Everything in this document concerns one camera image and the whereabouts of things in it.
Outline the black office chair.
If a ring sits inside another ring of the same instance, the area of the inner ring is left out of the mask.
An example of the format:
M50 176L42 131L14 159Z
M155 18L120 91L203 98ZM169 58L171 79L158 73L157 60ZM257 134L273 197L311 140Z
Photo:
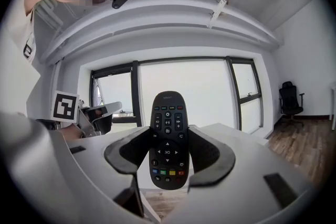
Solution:
M286 122L281 122L285 123L284 127L298 127L299 125L304 127L304 123L295 120L294 116L303 112L303 96L305 93L297 94L297 87L291 81L286 81L279 89L279 94L280 112L289 117Z

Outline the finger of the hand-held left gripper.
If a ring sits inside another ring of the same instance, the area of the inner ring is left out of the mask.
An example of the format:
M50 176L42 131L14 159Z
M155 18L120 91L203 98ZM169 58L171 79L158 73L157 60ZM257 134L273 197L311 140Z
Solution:
M107 134L111 131L112 115L108 115L108 116L105 116L105 117L95 119L92 122L92 125L94 126L94 130L96 132L99 132L100 135L105 135L105 134Z
M110 116L120 109L122 109L122 103L118 101L88 108L86 110L86 115L90 120L96 120L99 118Z

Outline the white ceiling bracket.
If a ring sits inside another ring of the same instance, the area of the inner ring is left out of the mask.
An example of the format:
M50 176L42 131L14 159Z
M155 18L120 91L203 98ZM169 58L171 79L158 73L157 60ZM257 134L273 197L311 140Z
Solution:
M220 16L220 14L223 11L223 8L226 4L228 4L229 0L219 0L219 2L217 3L217 6L215 7L215 9L213 10L213 12L211 13L211 18L209 23L207 24L207 28L211 29L214 24L216 23L218 17Z

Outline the black framed window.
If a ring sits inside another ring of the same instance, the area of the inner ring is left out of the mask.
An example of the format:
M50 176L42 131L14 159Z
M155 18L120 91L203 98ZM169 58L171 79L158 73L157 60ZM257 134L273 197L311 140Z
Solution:
M93 70L93 106L121 102L113 130L150 123L154 98L179 92L188 121L199 127L220 123L251 134L264 124L261 87L253 60L235 57L178 57L133 61Z

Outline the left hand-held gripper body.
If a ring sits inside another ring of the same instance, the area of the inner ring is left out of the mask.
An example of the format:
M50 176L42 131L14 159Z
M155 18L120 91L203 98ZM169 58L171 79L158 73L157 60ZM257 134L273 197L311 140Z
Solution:
M77 125L83 132L81 138L99 136L100 133L92 125L93 120L86 115L88 108L90 107L79 99L79 95L56 90L52 98L50 119Z

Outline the black white chest tag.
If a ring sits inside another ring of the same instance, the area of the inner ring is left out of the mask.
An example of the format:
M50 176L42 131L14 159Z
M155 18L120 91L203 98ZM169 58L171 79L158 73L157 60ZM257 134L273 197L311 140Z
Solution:
M31 35L26 42L26 45L23 49L23 55L28 62L32 63L36 53L36 43L34 35Z

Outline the person's left hand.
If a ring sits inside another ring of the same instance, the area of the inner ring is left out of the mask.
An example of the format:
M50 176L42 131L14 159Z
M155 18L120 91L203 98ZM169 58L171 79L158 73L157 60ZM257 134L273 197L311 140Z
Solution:
M75 124L71 124L68 127L64 127L58 130L66 141L73 141L80 139L83 135L82 130Z

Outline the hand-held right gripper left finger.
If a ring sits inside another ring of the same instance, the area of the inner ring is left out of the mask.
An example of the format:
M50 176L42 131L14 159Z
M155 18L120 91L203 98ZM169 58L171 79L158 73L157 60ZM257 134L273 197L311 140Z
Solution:
M104 194L63 135L37 121L0 112L0 156L19 192L51 224L153 224Z

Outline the white ceiling vent grille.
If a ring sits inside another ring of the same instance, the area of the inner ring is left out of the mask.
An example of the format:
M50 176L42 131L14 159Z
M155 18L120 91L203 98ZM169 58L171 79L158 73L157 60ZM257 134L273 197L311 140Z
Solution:
M58 2L56 0L42 0L35 6L35 14L38 15L55 32L63 32L64 24L68 20L63 20L56 11L63 10L66 16L78 20L78 15L68 3Z

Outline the black remote control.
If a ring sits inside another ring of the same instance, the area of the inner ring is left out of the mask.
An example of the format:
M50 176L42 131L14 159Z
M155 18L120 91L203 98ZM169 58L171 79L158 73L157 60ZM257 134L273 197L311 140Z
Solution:
M187 111L180 93L164 91L155 97L150 131L149 170L154 185L164 190L182 188L190 157Z

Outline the person's white printed shirt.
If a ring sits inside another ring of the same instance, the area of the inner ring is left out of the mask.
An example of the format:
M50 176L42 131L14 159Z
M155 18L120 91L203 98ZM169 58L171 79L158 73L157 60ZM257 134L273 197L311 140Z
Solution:
M40 78L39 72L23 55L31 35L34 35L34 12L26 14L24 0L12 0L0 22L2 112L27 115L27 100Z

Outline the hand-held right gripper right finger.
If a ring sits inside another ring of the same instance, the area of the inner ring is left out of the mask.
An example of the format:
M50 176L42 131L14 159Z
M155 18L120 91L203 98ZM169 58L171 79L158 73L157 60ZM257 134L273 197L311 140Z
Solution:
M299 169L268 147L191 126L194 174L186 198L162 224L290 224L316 189Z

